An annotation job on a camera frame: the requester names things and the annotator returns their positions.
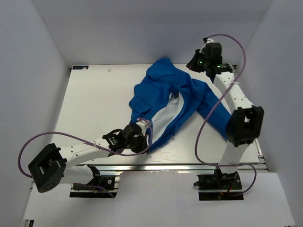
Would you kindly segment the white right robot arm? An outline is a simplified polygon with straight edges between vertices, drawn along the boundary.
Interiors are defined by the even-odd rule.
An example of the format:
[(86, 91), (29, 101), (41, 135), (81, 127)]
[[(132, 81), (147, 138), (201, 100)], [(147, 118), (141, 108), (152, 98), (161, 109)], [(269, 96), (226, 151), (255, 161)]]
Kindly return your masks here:
[(251, 143), (260, 136), (264, 110), (255, 106), (243, 93), (231, 67), (222, 62), (222, 46), (211, 38), (205, 39), (201, 49), (195, 51), (187, 68), (204, 72), (219, 89), (225, 99), (231, 118), (225, 127), (227, 145), (216, 168), (221, 172), (214, 176), (218, 188), (226, 188), (237, 172), (240, 160)]

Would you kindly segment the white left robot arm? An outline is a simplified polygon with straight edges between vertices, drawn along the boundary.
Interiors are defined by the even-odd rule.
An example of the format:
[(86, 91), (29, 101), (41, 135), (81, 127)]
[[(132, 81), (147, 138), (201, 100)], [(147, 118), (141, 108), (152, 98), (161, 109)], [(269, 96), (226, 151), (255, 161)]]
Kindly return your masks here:
[(122, 155), (128, 149), (133, 156), (144, 154), (150, 148), (152, 130), (149, 122), (138, 121), (124, 129), (116, 129), (102, 137), (77, 146), (46, 145), (30, 162), (28, 169), (39, 193), (48, 192), (65, 183), (80, 183), (94, 189), (99, 186), (98, 170), (85, 162)]

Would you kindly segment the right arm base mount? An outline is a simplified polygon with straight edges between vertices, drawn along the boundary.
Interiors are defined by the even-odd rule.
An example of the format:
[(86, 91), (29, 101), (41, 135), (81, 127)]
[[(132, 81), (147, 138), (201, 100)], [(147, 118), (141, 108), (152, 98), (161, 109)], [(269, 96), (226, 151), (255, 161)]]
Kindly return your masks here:
[(214, 175), (197, 175), (193, 186), (198, 189), (200, 201), (242, 201), (244, 200), (239, 176), (218, 183)]

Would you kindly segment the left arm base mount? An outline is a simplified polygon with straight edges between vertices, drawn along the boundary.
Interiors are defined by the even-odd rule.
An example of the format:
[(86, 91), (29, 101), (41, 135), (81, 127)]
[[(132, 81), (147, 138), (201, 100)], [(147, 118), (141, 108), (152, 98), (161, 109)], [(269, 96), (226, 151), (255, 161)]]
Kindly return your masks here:
[(119, 188), (120, 174), (109, 173), (95, 176), (88, 183), (73, 183), (70, 198), (113, 199)]

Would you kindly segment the blue zip-up jacket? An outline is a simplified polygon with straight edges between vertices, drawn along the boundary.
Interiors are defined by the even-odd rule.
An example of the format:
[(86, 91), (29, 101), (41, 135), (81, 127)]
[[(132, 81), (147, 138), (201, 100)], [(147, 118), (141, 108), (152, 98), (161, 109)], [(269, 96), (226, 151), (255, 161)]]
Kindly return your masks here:
[(129, 102), (131, 123), (143, 118), (152, 124), (150, 152), (163, 147), (186, 121), (198, 112), (225, 139), (225, 127), (231, 114), (219, 104), (218, 97), (207, 83), (193, 79), (176, 68), (169, 58), (161, 58), (151, 65), (141, 83), (134, 86)]

